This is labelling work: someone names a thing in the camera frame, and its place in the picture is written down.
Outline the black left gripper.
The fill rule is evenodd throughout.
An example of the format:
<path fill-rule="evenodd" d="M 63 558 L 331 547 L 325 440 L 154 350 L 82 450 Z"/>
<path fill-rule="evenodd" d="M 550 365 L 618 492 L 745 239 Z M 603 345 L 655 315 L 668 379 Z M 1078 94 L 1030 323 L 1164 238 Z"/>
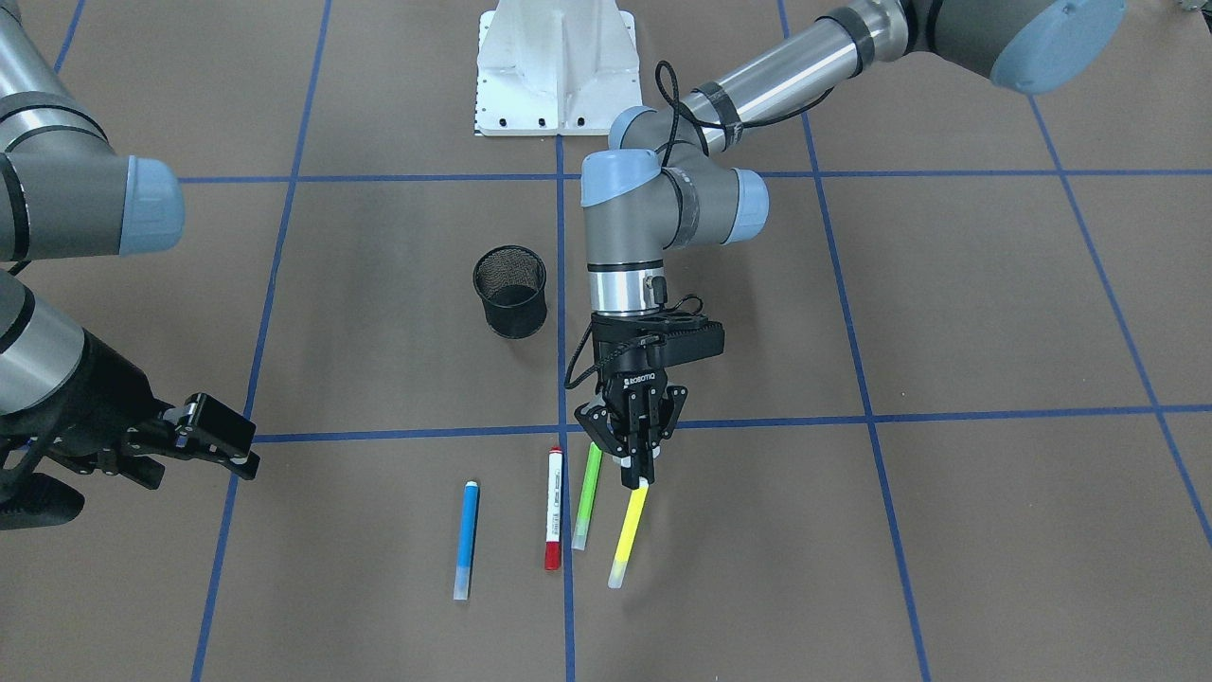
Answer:
<path fill-rule="evenodd" d="M 622 485 L 631 491 L 654 482 L 654 458 L 675 431 L 688 389 L 668 384 L 667 371 L 598 372 L 598 396 L 573 409 L 581 430 L 604 455 L 614 458 Z M 636 432 L 628 423 L 636 423 Z"/>

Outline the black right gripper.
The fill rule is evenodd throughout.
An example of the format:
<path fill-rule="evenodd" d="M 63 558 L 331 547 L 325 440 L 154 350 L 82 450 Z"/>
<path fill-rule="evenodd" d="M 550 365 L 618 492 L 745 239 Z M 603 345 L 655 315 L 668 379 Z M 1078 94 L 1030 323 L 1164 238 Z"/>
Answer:
<path fill-rule="evenodd" d="M 135 455 L 128 442 L 135 436 L 168 443 L 170 458 L 217 463 L 238 478 L 256 478 L 261 458 L 252 449 L 253 422 L 207 392 L 191 394 L 185 405 L 170 407 L 154 397 L 147 376 L 135 363 L 90 332 L 82 340 L 78 368 L 51 399 L 48 425 L 39 428 L 27 449 L 32 455 L 52 458 L 80 475 L 125 476 L 158 491 L 165 466 Z"/>

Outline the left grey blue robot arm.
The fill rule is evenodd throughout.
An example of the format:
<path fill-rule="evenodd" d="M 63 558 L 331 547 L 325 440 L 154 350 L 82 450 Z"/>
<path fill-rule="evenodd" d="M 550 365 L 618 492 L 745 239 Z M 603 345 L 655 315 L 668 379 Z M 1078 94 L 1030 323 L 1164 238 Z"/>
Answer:
<path fill-rule="evenodd" d="M 1017 94 L 1046 94 L 1094 63 L 1124 1 L 848 1 L 732 71 L 687 92 L 668 62 L 663 103 L 614 118 L 604 151 L 581 164 L 590 316 L 591 399 L 576 422 L 625 488 L 654 482 L 654 462 L 684 414 L 668 371 L 724 353 L 724 326 L 671 302 L 667 256 L 756 237 L 771 197 L 754 170 L 726 159 L 753 134 L 804 118 L 875 65 L 930 53 Z"/>

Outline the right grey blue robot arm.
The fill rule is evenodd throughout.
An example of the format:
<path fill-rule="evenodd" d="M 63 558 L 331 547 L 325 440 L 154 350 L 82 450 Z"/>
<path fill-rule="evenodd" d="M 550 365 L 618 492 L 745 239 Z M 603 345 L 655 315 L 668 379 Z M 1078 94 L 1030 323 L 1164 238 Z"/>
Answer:
<path fill-rule="evenodd" d="M 118 151 L 2 4 L 2 497 L 45 462 L 159 487 L 165 458 L 255 478 L 255 425 L 221 397 L 158 399 L 124 350 L 223 368 L 251 319 L 234 267 L 187 233 L 168 164 Z"/>

